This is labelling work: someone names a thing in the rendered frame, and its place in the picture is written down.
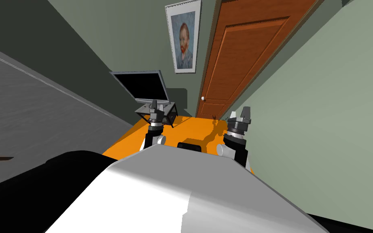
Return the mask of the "brown wooden door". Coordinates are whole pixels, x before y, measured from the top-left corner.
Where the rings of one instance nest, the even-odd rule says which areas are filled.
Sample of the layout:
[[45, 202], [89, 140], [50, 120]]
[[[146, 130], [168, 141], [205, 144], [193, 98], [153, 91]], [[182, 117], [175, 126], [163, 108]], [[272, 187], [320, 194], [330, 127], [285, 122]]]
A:
[[196, 116], [220, 119], [323, 1], [222, 0]]

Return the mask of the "framed portrait painting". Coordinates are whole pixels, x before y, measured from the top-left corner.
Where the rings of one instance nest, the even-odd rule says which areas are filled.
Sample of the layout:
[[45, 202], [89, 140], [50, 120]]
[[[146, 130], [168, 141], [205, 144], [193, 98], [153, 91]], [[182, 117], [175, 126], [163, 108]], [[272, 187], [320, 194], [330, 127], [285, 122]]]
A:
[[174, 71], [195, 73], [200, 28], [201, 0], [165, 6]]

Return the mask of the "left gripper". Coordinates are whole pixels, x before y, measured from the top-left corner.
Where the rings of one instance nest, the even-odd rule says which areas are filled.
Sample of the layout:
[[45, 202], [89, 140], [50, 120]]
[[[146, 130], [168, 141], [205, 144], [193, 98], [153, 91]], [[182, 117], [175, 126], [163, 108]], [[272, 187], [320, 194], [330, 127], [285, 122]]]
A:
[[148, 122], [150, 124], [162, 124], [165, 113], [164, 111], [158, 109], [157, 100], [152, 101], [151, 109], [149, 110], [149, 113], [150, 113], [150, 117], [148, 119]]

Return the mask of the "grey stand with television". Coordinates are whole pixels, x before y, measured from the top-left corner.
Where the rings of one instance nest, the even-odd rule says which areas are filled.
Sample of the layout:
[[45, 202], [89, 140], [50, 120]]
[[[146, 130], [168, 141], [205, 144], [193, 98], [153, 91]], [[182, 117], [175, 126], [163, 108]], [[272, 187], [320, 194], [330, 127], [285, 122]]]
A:
[[165, 113], [162, 124], [173, 127], [178, 111], [169, 99], [160, 70], [110, 73], [137, 103], [143, 104], [135, 111], [137, 115], [148, 122], [152, 101], [157, 100], [158, 109]]

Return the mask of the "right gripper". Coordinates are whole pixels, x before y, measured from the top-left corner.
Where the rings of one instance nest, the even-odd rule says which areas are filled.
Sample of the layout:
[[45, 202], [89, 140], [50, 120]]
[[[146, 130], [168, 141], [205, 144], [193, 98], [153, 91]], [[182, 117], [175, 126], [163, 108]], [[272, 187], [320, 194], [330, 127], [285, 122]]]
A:
[[237, 117], [236, 111], [232, 111], [227, 119], [227, 131], [248, 131], [251, 124], [250, 107], [244, 106], [240, 117]]

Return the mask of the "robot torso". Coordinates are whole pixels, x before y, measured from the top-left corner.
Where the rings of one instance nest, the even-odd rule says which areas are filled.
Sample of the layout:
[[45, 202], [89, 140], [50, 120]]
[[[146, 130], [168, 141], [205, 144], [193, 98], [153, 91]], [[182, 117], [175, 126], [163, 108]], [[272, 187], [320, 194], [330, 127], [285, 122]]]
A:
[[114, 162], [46, 233], [329, 233], [235, 160], [154, 145]]

